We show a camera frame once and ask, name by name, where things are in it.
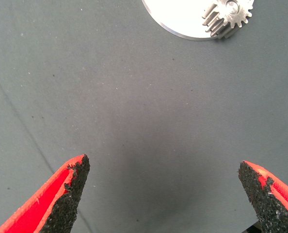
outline metal gear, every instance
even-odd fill
[[[211,36],[228,38],[242,27],[242,22],[248,23],[253,3],[254,0],[214,0],[202,16],[203,25],[208,26]]]

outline gray table mat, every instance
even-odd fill
[[[0,0],[0,224],[67,159],[91,171],[73,232],[240,233],[240,161],[288,183],[288,1],[225,41],[140,0]]]

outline red plastic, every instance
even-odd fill
[[[270,177],[273,179],[273,184],[271,186],[271,193],[285,206],[288,210],[288,186],[282,182],[279,178],[273,175],[271,172],[266,170],[265,168],[253,164],[251,162],[245,161],[247,165],[249,165],[254,171],[256,171],[260,176],[258,178],[259,182],[261,183],[261,187],[267,183],[267,179]]]
[[[3,225],[0,233],[38,233],[49,217],[52,207],[71,185],[74,170],[68,166],[81,164],[84,155],[77,156],[63,164],[49,180],[30,197]]]

